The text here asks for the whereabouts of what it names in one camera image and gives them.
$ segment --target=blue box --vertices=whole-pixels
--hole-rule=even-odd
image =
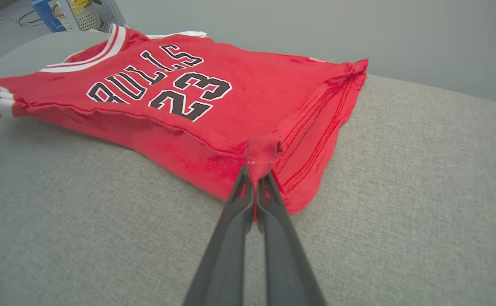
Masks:
[[[31,5],[50,31],[66,31],[65,26],[51,12],[51,6],[55,5],[55,0],[34,0]]]

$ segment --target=red fabric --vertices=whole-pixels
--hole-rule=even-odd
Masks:
[[[130,147],[146,155],[195,186],[226,200],[240,168],[248,165],[257,181],[271,169],[290,213],[302,210],[316,194],[321,176],[331,158],[337,133],[348,119],[365,81],[368,60],[343,64],[301,56],[250,52],[210,38],[173,35],[149,40],[127,29],[118,54],[89,68],[72,72],[36,72],[0,79],[0,86],[13,93],[15,116],[32,116]],[[174,58],[187,52],[194,58]],[[69,58],[69,62],[97,56],[100,43]],[[151,53],[159,68],[141,56]],[[128,66],[155,78],[151,85]],[[117,73],[123,72],[146,88],[140,99],[123,93],[106,77],[116,75],[124,87],[138,93]],[[196,79],[176,86],[186,72],[194,72],[232,87],[217,99],[217,85],[197,87]],[[126,103],[94,101],[89,91],[101,82]],[[151,101],[164,91],[185,97],[183,113],[173,113],[172,99]],[[106,100],[100,91],[99,97]],[[211,106],[191,120],[189,106]]]

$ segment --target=black lettering with white outline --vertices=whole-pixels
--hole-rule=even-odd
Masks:
[[[131,85],[134,88],[136,88],[139,92],[138,93],[132,92],[129,88],[127,88],[124,84],[122,84],[121,81],[116,76],[120,76],[123,79],[125,79],[127,82],[131,83]],[[120,91],[123,91],[123,93],[125,93],[126,95],[130,96],[133,99],[142,99],[142,97],[144,97],[144,94],[147,91],[146,87],[140,85],[139,82],[135,81],[135,79],[133,79],[124,72],[118,72],[115,75],[107,77],[106,80],[113,83],[115,86],[117,86],[117,88],[120,89]]]
[[[180,48],[175,45],[166,45],[166,46],[160,46],[160,48],[168,54],[168,56],[172,58],[176,58],[176,60],[181,60],[182,58],[188,58],[189,60],[184,60],[182,61],[182,64],[193,67],[198,64],[201,64],[201,62],[204,62],[203,58],[192,56],[191,54],[188,54],[187,52],[178,52],[177,54],[173,53],[172,50],[178,51]]]
[[[106,98],[102,99],[99,96],[99,93],[104,93],[106,95]],[[86,93],[86,95],[92,99],[93,101],[96,102],[113,102],[113,103],[125,103],[129,104],[125,101],[123,101],[119,96],[117,96],[115,93],[113,93],[104,83],[102,82],[96,82]]]
[[[156,75],[156,77],[152,78],[149,75],[147,75],[144,71],[138,70],[137,68],[131,65],[127,66],[127,68],[125,68],[124,70],[129,72],[136,72],[141,77],[143,77],[150,85],[156,85],[157,83],[159,83],[160,81],[162,81],[164,78],[167,77],[167,75],[164,74],[163,72],[155,71],[153,74]]]
[[[215,78],[209,77],[197,72],[186,72],[181,75],[179,78],[174,81],[174,87],[177,89],[186,89],[190,83],[188,83],[191,79],[197,80],[195,84],[196,87],[200,89],[204,89],[204,92],[201,95],[201,99],[205,99],[207,101],[212,101],[215,99],[223,98],[229,91],[232,89],[231,83]],[[207,89],[210,85],[215,86],[213,89]]]
[[[160,110],[166,101],[170,103],[171,114],[181,116],[191,120],[191,122],[197,121],[197,119],[209,111],[213,106],[207,103],[195,101],[188,106],[190,110],[185,112],[185,95],[183,93],[178,93],[177,91],[161,91],[159,95],[157,95],[154,99],[151,99],[147,106]]]
[[[159,62],[158,60],[156,60],[153,55],[151,55],[151,53],[148,51],[148,50],[144,50],[140,56],[145,59],[145,60],[149,60],[149,62],[151,62],[152,64],[154,64],[155,66],[157,66],[158,68],[161,68],[163,69],[164,71],[166,72],[171,72],[171,71],[174,71],[174,70],[180,70],[180,69],[184,69],[185,67],[182,66],[182,65],[179,65],[179,64],[173,64],[172,67],[176,68],[176,69],[170,69],[168,67],[166,67],[165,65],[163,65],[161,62]]]

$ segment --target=white and red striped collar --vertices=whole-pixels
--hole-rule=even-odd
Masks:
[[[124,27],[112,25],[108,34],[108,43],[106,43],[106,46],[96,56],[79,62],[62,62],[60,64],[48,65],[40,70],[40,72],[73,72],[94,66],[119,53],[125,42],[126,33],[127,30]]]

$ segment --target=yellow object in basket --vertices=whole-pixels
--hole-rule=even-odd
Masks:
[[[90,3],[89,0],[74,0],[74,1],[72,1],[71,2],[72,12],[75,14],[82,12],[83,11],[82,8],[77,8],[75,6],[84,7],[84,6],[88,5],[89,3]]]

